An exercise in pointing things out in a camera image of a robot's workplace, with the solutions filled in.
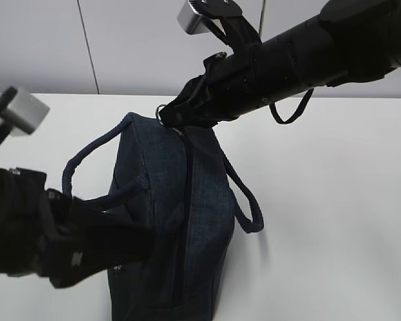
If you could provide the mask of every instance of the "navy blue bag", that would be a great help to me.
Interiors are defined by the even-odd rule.
[[[152,229],[157,242],[148,261],[108,272],[113,321],[210,321],[235,218],[247,233],[262,230],[259,205],[212,129],[166,129],[133,113],[69,162],[65,193],[71,195],[82,159],[119,134],[107,198],[114,205],[121,200],[113,212]],[[252,220],[238,206],[228,176],[248,198]]]

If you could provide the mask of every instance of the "bag zipper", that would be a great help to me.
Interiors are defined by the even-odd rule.
[[[173,306],[180,306],[183,302],[184,292],[184,271],[186,261],[186,242],[188,233],[188,218],[190,215],[190,202],[192,197],[192,172],[193,172],[193,149],[190,139],[184,132],[173,128],[181,137],[184,148],[186,149],[187,158],[187,174],[186,174],[186,187],[184,192],[184,221],[181,227],[180,239],[178,242],[178,251],[176,257],[176,270],[174,277],[174,289],[172,292]]]

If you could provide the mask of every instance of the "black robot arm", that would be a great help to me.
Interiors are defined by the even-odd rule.
[[[318,86],[373,82],[401,68],[401,0],[331,0],[319,15],[265,43],[241,11],[212,3],[223,1],[189,1],[214,34],[218,27],[209,25],[220,21],[235,53],[204,61],[205,74],[160,111],[165,126],[212,127]],[[217,14],[202,11],[206,6]]]
[[[25,90],[10,87],[0,95],[0,144],[8,135],[34,132],[48,111]],[[0,274],[37,274],[67,288],[148,259],[151,230],[109,212],[116,205],[111,201],[71,199],[45,190],[45,182],[45,173],[0,169]]]

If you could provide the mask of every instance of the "navy strap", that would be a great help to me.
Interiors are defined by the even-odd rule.
[[[74,175],[74,172],[76,171],[76,168],[82,163],[82,161],[92,152],[94,152],[97,148],[101,147],[107,142],[110,142],[113,138],[121,134],[125,129],[127,129],[127,127],[131,123],[133,123],[133,118],[130,114],[128,114],[121,121],[121,123],[119,123],[119,125],[111,129],[111,131],[109,131],[107,134],[91,142],[89,145],[87,145],[87,147],[82,149],[77,155],[75,155],[74,158],[72,158],[68,162],[62,174],[62,191],[65,196],[69,198],[73,197],[72,177]],[[134,181],[122,187],[119,191],[86,202],[92,205],[100,206],[103,209],[110,209],[112,207],[122,204],[128,199],[133,198],[139,192],[145,191],[148,188],[149,188],[148,177],[146,173],[143,173],[140,176],[138,176]]]
[[[263,230],[265,224],[263,220],[263,214],[261,212],[260,206],[255,199],[254,194],[248,189],[247,186],[243,183],[241,178],[236,173],[235,169],[233,168],[232,164],[229,162],[226,154],[223,153],[223,160],[225,162],[225,168],[228,176],[232,179],[233,182],[240,188],[242,193],[246,196],[249,201],[249,207],[251,208],[251,215],[253,220],[251,221],[248,217],[244,215],[242,211],[237,211],[235,214],[236,219],[245,233],[256,233]]]

